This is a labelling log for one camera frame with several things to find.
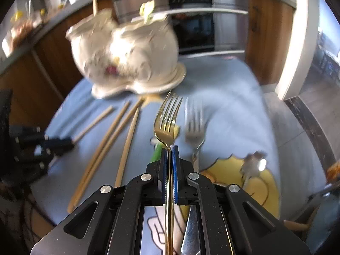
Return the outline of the right wooden cabinet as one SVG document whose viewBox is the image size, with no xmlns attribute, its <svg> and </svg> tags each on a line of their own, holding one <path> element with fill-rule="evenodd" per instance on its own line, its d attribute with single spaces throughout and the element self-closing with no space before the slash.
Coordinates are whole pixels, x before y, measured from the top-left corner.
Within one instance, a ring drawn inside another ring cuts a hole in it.
<svg viewBox="0 0 340 255">
<path fill-rule="evenodd" d="M 276 84 L 288 54 L 295 8 L 280 0 L 248 0 L 245 62 L 260 85 Z"/>
</svg>

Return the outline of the silver fork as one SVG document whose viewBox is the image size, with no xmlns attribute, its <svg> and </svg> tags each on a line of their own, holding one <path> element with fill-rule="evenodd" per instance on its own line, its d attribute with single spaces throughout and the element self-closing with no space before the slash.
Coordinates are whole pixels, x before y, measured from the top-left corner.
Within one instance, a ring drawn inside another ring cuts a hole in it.
<svg viewBox="0 0 340 255">
<path fill-rule="evenodd" d="M 185 142 L 192 148 L 192 163 L 199 172 L 199 150 L 205 141 L 205 118 L 201 101 L 187 98 L 184 111 Z"/>
</svg>

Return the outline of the green yellow tulip spoon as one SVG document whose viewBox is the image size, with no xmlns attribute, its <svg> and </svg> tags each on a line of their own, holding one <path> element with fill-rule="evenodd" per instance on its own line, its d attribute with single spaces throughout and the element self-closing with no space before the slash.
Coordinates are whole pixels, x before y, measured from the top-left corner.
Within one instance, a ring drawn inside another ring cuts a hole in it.
<svg viewBox="0 0 340 255">
<path fill-rule="evenodd" d="M 156 137 L 151 138 L 150 143 L 154 148 L 153 155 L 150 161 L 151 162 L 158 161 L 161 157 L 161 150 L 163 148 L 163 144 Z"/>
</svg>

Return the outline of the brown wooden cabinet door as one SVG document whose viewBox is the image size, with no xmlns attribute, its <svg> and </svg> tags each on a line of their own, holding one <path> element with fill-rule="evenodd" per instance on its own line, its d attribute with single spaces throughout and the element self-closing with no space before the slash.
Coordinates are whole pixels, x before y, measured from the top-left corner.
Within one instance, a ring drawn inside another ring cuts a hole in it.
<svg viewBox="0 0 340 255">
<path fill-rule="evenodd" d="M 92 0 L 77 3 L 33 43 L 15 50 L 1 66 L 1 89 L 13 91 L 9 123 L 46 128 L 64 99 L 82 79 L 66 31 L 93 13 Z"/>
</svg>

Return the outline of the yellow tulip spoon in holder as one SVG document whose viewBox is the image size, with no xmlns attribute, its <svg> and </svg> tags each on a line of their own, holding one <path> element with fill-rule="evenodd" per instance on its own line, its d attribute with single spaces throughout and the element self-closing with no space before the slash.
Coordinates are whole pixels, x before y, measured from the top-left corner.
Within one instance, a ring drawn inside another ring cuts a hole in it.
<svg viewBox="0 0 340 255">
<path fill-rule="evenodd" d="M 147 24 L 151 14 L 154 10 L 154 0 L 147 1 L 141 5 L 139 8 L 139 16 L 142 17 L 143 23 Z"/>
</svg>

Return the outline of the white floral ceramic utensil holder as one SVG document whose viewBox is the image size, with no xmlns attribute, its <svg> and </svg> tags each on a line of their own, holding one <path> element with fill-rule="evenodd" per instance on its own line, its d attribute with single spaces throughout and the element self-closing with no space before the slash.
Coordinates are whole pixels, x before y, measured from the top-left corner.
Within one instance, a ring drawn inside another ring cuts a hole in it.
<svg viewBox="0 0 340 255">
<path fill-rule="evenodd" d="M 75 65 L 98 99 L 125 91 L 164 93 L 186 76 L 177 37 L 164 13 L 118 24 L 111 10 L 103 9 L 70 27 L 66 38 Z"/>
</svg>

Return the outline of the black oven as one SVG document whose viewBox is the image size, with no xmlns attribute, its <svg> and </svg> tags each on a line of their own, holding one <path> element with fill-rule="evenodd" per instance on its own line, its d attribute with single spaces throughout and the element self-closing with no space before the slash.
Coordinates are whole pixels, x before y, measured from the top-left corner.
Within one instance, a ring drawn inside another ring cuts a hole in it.
<svg viewBox="0 0 340 255">
<path fill-rule="evenodd" d="M 173 30 L 181 55 L 239 50 L 248 36 L 248 0 L 169 0 Z"/>
</svg>

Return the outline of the gold fork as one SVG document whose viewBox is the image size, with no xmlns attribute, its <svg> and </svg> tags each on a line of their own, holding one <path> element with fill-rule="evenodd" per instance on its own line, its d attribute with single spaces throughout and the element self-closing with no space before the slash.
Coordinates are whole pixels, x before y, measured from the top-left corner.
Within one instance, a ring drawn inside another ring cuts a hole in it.
<svg viewBox="0 0 340 255">
<path fill-rule="evenodd" d="M 173 254 L 173 206 L 174 182 L 171 147 L 175 143 L 175 125 L 182 98 L 169 91 L 162 103 L 154 122 L 154 135 L 165 145 L 167 151 L 166 163 L 166 198 L 165 198 L 165 254 Z"/>
</svg>

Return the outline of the silver knife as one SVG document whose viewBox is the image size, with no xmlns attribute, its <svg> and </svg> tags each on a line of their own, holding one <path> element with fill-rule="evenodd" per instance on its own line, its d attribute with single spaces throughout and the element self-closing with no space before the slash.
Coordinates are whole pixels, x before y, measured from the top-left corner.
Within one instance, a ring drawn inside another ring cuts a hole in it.
<svg viewBox="0 0 340 255">
<path fill-rule="evenodd" d="M 197 255 L 201 252 L 197 211 L 194 205 L 190 207 L 181 252 L 186 255 Z"/>
</svg>

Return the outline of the wooden chopstick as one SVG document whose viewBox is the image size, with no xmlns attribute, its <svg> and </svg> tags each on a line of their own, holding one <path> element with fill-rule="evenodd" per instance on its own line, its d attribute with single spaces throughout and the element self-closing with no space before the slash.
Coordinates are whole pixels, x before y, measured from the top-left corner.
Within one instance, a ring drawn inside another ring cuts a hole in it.
<svg viewBox="0 0 340 255">
<path fill-rule="evenodd" d="M 76 200 L 75 200 L 74 209 L 77 206 L 77 204 L 79 203 L 82 195 L 84 194 L 85 190 L 87 189 L 92 177 L 94 176 L 95 172 L 97 171 L 97 168 L 99 167 L 102 160 L 104 159 L 104 157 L 108 153 L 109 149 L 111 148 L 111 146 L 113 145 L 113 143 L 115 142 L 115 140 L 117 139 L 117 137 L 119 136 L 119 134 L 121 133 L 123 128 L 126 126 L 128 121 L 130 120 L 130 118 L 135 114 L 136 109 L 139 108 L 143 104 L 144 101 L 145 101 L 145 99 L 143 97 L 140 97 L 139 100 L 131 108 L 131 110 L 129 110 L 129 112 L 126 114 L 126 116 L 124 114 L 123 117 L 121 118 L 119 124 L 116 126 L 115 130 L 113 131 L 113 133 L 109 137 L 109 140 L 107 141 L 106 145 L 102 149 L 99 157 L 95 161 L 95 164 L 93 165 L 93 168 L 91 169 L 89 175 L 87 176 L 84 185 L 81 187 L 80 193 L 77 195 Z"/>
<path fill-rule="evenodd" d="M 139 111 L 140 111 L 140 108 L 137 108 L 136 111 L 135 111 L 133 120 L 132 120 L 130 127 L 129 127 L 129 131 L 128 131 L 127 138 L 126 138 L 126 141 L 125 141 L 125 145 L 124 145 L 124 148 L 123 148 L 122 156 L 121 156 L 121 159 L 120 159 L 120 162 L 119 162 L 119 167 L 118 167 L 118 172 L 117 172 L 117 175 L 116 175 L 114 188 L 118 188 L 122 184 L 125 166 L 126 166 L 127 158 L 129 156 L 130 146 L 131 146 L 132 139 L 133 139 L 134 132 L 135 132 L 135 128 L 136 128 L 136 125 L 137 125 Z"/>
<path fill-rule="evenodd" d="M 71 144 L 76 145 L 115 110 L 112 105 L 101 111 L 99 108 L 98 105 L 94 109 L 88 105 L 67 107 L 63 103 L 48 125 L 45 138 L 68 140 Z"/>
<path fill-rule="evenodd" d="M 121 118 L 123 117 L 123 115 L 125 114 L 127 108 L 129 107 L 131 101 L 128 101 L 124 104 L 123 108 L 121 109 L 121 111 L 118 113 L 117 117 L 114 119 L 114 121 L 111 123 L 109 129 L 107 130 L 105 136 L 103 137 L 103 139 L 101 140 L 100 144 L 98 145 L 95 153 L 93 154 L 91 160 L 89 161 L 82 178 L 80 179 L 78 186 L 72 196 L 72 198 L 70 199 L 69 205 L 67 207 L 67 212 L 70 214 L 75 206 L 75 200 L 77 195 L 80 193 L 81 187 L 84 185 L 85 180 L 87 178 L 87 176 L 89 175 L 91 169 L 93 168 L 93 165 L 95 164 L 95 161 L 97 160 L 97 158 L 99 157 L 102 149 L 104 148 L 104 146 L 106 145 L 107 141 L 109 140 L 109 137 L 111 136 L 111 134 L 113 133 L 113 131 L 115 130 L 116 126 L 119 124 Z"/>
</svg>

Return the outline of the chopstick standing in holder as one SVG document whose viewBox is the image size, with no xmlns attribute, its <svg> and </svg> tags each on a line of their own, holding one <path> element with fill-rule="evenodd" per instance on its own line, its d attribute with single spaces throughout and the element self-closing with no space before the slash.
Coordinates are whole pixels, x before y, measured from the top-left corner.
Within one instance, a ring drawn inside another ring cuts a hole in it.
<svg viewBox="0 0 340 255">
<path fill-rule="evenodd" d="M 92 7 L 93 7 L 93 16 L 96 16 L 97 11 L 98 11 L 97 0 L 92 1 Z"/>
</svg>

